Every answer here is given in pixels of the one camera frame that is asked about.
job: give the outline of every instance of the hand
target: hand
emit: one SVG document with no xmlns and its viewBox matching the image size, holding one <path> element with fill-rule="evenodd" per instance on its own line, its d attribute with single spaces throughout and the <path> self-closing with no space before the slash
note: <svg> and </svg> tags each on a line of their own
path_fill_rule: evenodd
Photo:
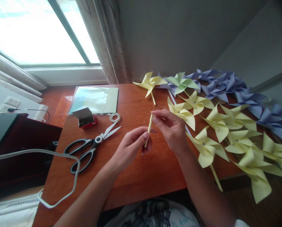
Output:
<svg viewBox="0 0 282 227">
<path fill-rule="evenodd" d="M 125 170 L 132 163 L 140 149 L 142 149 L 142 154 L 147 154 L 151 151 L 153 142 L 147 130 L 148 127 L 142 126 L 126 133 L 123 137 L 119 147 L 111 158 L 111 161 L 120 171 Z M 150 132 L 157 133 L 154 129 L 151 129 Z"/>
<path fill-rule="evenodd" d="M 174 115 L 169 110 L 154 110 L 151 112 L 154 116 L 153 122 L 160 129 L 169 148 L 179 154 L 188 150 L 186 141 L 185 122 L 183 119 Z"/>
</svg>

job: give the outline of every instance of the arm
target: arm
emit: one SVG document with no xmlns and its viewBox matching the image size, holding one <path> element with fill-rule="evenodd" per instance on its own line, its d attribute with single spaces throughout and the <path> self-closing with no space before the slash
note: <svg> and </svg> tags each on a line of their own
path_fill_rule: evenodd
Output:
<svg viewBox="0 0 282 227">
<path fill-rule="evenodd" d="M 188 147 L 185 122 L 168 110 L 156 110 L 152 114 L 156 116 L 153 122 L 179 161 L 189 195 L 206 226 L 234 226 L 237 219 L 234 208 Z"/>
<path fill-rule="evenodd" d="M 147 129 L 139 127 L 124 136 L 113 157 L 54 226 L 96 226 L 103 204 L 118 175 L 135 159 L 141 148 L 144 153 L 151 150 L 152 140 Z"/>
</svg>

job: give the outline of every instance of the scissors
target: scissors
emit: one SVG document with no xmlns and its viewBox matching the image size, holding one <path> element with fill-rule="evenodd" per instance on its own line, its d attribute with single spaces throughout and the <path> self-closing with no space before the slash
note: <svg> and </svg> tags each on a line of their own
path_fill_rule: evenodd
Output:
<svg viewBox="0 0 282 227">
<path fill-rule="evenodd" d="M 112 124 L 110 127 L 108 127 L 106 129 L 106 131 L 104 133 L 101 133 L 99 136 L 97 136 L 95 139 L 79 139 L 79 140 L 76 140 L 74 141 L 73 143 L 71 143 L 69 146 L 67 146 L 67 148 L 64 150 L 64 154 L 65 155 L 73 155 L 74 153 L 76 152 L 79 152 L 79 151 L 82 151 L 83 149 L 85 149 L 87 146 L 90 146 L 92 145 L 92 147 L 84 154 L 82 154 L 79 158 L 80 161 L 82 161 L 83 159 L 85 159 L 87 156 L 90 157 L 90 160 L 88 161 L 88 163 L 78 171 L 78 173 L 80 173 L 81 171 L 83 171 L 92 161 L 93 157 L 94 157 L 94 152 L 96 151 L 97 149 L 97 146 L 98 144 L 102 143 L 103 140 L 105 140 L 106 138 L 110 137 L 111 135 L 113 135 L 120 127 L 114 129 L 113 131 L 110 132 L 110 130 L 114 127 L 114 125 L 116 124 L 117 122 L 115 122 L 114 124 Z M 73 151 L 69 151 L 72 147 L 72 145 L 76 144 L 76 143 L 80 143 L 80 142 L 83 142 L 83 144 L 76 148 L 75 150 Z M 72 174 L 75 174 L 76 171 L 77 171 L 77 162 L 75 162 L 71 169 L 70 169 L 71 173 Z"/>
</svg>

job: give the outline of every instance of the person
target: person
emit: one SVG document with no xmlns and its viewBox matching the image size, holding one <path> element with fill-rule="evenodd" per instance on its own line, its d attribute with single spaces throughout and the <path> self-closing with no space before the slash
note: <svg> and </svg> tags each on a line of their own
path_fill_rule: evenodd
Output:
<svg viewBox="0 0 282 227">
<path fill-rule="evenodd" d="M 166 109 L 155 110 L 151 113 L 155 115 L 153 122 L 178 159 L 190 198 L 205 225 L 208 227 L 248 226 L 245 222 L 237 219 L 230 202 L 206 175 L 191 152 L 185 136 L 185 122 Z M 112 158 L 57 221 L 55 227 L 96 226 L 103 204 L 118 175 L 134 160 L 140 149 L 144 153 L 151 151 L 153 141 L 147 130 L 148 127 L 139 127 L 124 136 Z M 149 139 L 147 147 L 144 148 L 147 139 Z M 105 226 L 197 227 L 199 224 L 193 213 L 183 205 L 155 198 L 125 206 Z"/>
</svg>

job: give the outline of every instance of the yellow pinwheel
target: yellow pinwheel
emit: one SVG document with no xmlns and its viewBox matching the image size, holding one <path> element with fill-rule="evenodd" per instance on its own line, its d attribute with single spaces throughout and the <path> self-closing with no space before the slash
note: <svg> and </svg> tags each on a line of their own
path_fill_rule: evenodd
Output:
<svg viewBox="0 0 282 227">
<path fill-rule="evenodd" d="M 233 109 L 227 109 L 226 107 L 221 105 L 225 114 L 229 116 L 224 120 L 229 129 L 240 129 L 245 126 L 246 128 L 251 130 L 257 130 L 257 124 L 255 123 L 255 121 L 241 112 L 241 110 L 245 109 L 248 106 L 249 105 L 240 105 Z"/>
<path fill-rule="evenodd" d="M 190 105 L 189 109 L 194 109 L 194 116 L 201 113 L 204 107 L 209 109 L 214 108 L 211 100 L 197 96 L 197 91 L 194 91 L 188 99 L 184 99 L 181 96 L 180 98 Z"/>
<path fill-rule="evenodd" d="M 186 124 L 188 124 L 192 128 L 192 130 L 195 131 L 195 117 L 191 112 L 186 110 L 186 108 L 189 107 L 188 104 L 185 102 L 185 103 L 173 105 L 169 97 L 167 98 L 167 103 L 170 112 L 182 118 L 186 122 Z"/>
<path fill-rule="evenodd" d="M 200 152 L 199 163 L 202 168 L 210 166 L 213 162 L 214 155 L 217 154 L 221 158 L 229 162 L 229 159 L 226 155 L 226 152 L 221 144 L 215 142 L 211 138 L 207 137 L 207 128 L 206 126 L 196 137 L 190 136 L 188 133 L 187 136 L 195 145 L 195 147 Z"/>
<path fill-rule="evenodd" d="M 264 162 L 263 158 L 262 151 L 257 147 L 252 146 L 248 149 L 238 164 L 234 162 L 237 167 L 250 177 L 256 204 L 266 198 L 272 191 L 264 172 L 282 177 L 282 171 L 278 167 Z"/>
<path fill-rule="evenodd" d="M 216 131 L 219 142 L 222 142 L 229 133 L 229 129 L 224 122 L 226 118 L 228 118 L 227 115 L 218 112 L 217 105 L 213 108 L 207 118 L 203 118 Z"/>
<path fill-rule="evenodd" d="M 161 77 L 158 77 L 158 76 L 151 77 L 152 74 L 153 74 L 153 72 L 146 73 L 142 83 L 136 83 L 136 82 L 133 82 L 133 83 L 140 86 L 140 87 L 146 88 L 147 94 L 146 94 L 145 98 L 149 94 L 151 94 L 153 101 L 154 101 L 154 105 L 156 105 L 155 98 L 153 96 L 152 90 L 154 89 L 155 85 L 167 84 L 167 81 L 163 80 Z"/>
<path fill-rule="evenodd" d="M 242 130 L 229 132 L 227 138 L 230 145 L 225 147 L 225 150 L 231 153 L 244 154 L 253 145 L 249 137 L 259 136 L 260 132 L 253 130 Z"/>
<path fill-rule="evenodd" d="M 263 154 L 267 158 L 276 161 L 282 169 L 282 144 L 273 142 L 264 132 Z"/>
<path fill-rule="evenodd" d="M 181 92 L 185 92 L 186 88 L 199 89 L 198 85 L 190 78 L 183 78 L 184 73 L 177 73 L 175 77 L 165 77 L 165 80 L 177 86 L 175 95 Z"/>
</svg>

